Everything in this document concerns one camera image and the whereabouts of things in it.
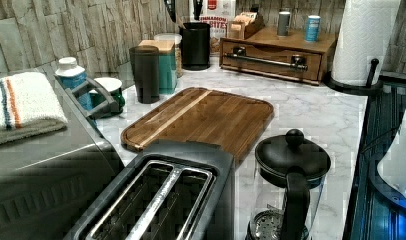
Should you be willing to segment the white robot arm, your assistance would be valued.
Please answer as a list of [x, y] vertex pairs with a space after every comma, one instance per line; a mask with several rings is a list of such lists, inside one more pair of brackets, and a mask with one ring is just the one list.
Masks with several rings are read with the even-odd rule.
[[381, 195], [406, 212], [406, 108], [398, 132], [370, 180]]

